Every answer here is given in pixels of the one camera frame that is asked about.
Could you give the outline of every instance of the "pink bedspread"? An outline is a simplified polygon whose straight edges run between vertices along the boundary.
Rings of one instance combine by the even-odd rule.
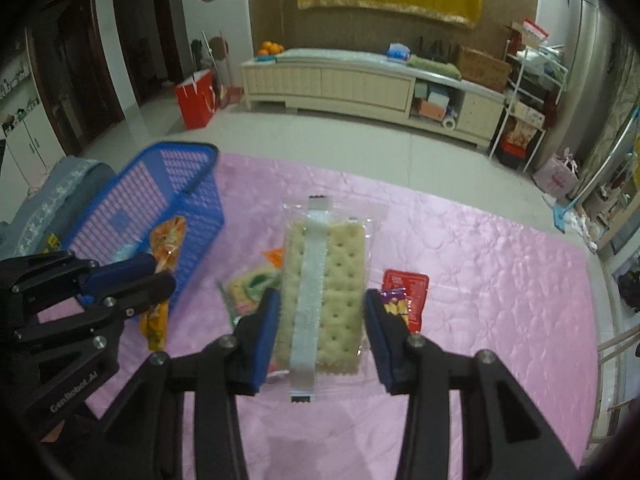
[[[576,463],[593,416],[596,336],[586,262],[558,238],[425,193],[350,174],[277,160],[222,155],[216,178],[226,225],[171,321],[168,352],[199,351],[229,332],[216,282],[261,263],[282,244],[282,199],[328,194],[389,206],[374,244],[370,286],[388,268],[427,274],[422,332],[447,351],[493,349],[545,415]],[[90,399],[104,412],[145,359],[128,326],[121,371]],[[289,404],[239,398],[245,458],[252,480],[395,477],[407,399],[365,398]],[[185,419],[186,478],[193,477],[191,421]],[[452,400],[450,477],[461,474],[459,404]]]

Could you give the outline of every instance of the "blue plastic basket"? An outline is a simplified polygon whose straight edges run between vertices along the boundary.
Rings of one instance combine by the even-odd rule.
[[[213,170],[218,149],[160,142],[141,152],[94,199],[64,247],[101,265],[149,250],[149,233],[180,215],[187,233],[175,270],[170,308],[224,225]]]

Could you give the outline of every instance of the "doorway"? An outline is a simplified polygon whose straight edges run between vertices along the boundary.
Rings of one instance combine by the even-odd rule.
[[[28,31],[36,85],[67,155],[124,119],[97,23],[95,0],[48,0]]]
[[[113,0],[113,9],[127,73],[142,105],[163,82],[183,79],[170,0]]]

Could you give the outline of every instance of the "green towel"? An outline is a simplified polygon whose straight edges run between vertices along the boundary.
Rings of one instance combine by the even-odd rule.
[[[452,79],[457,79],[458,81],[462,79],[462,74],[460,73],[460,70],[458,70],[458,67],[451,63],[440,63],[431,59],[418,57],[415,54],[411,54],[411,56],[409,56],[409,60],[406,62],[406,65],[413,66],[414,68],[419,68],[420,70],[426,70],[427,72],[434,72],[436,74],[445,75]]]

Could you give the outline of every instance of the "beige curtain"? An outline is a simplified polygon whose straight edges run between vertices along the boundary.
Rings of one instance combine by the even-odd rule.
[[[618,140],[618,136],[622,134],[638,100],[640,90],[640,59],[638,58],[638,53],[635,48],[626,37],[624,37],[621,42],[620,66],[622,69],[618,72],[618,90],[616,91],[616,97],[609,110],[607,122],[602,129],[596,145],[593,150],[591,150],[589,158],[580,169],[580,183],[570,194],[571,198],[577,196],[578,193],[587,186],[593,175],[606,160],[607,155],[609,155]]]

